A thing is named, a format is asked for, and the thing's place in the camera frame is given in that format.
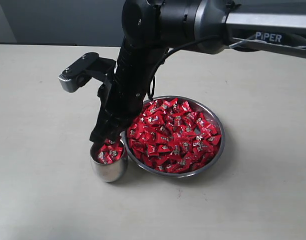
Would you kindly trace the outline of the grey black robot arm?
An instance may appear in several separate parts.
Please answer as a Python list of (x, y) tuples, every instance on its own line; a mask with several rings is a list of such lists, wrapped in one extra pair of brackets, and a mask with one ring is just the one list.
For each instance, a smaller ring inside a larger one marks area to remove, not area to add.
[(266, 51), (306, 59), (306, 2), (241, 5), (232, 0), (127, 0), (124, 39), (98, 91), (90, 140), (114, 140), (140, 114), (158, 67), (180, 50)]

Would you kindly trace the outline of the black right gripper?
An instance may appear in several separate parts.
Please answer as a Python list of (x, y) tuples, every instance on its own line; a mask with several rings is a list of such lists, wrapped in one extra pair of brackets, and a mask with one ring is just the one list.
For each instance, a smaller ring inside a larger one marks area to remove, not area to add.
[(150, 86), (150, 75), (166, 51), (163, 46), (135, 48), (123, 42), (115, 70), (98, 92), (101, 106), (89, 138), (92, 143), (118, 141), (120, 134), (138, 117)]

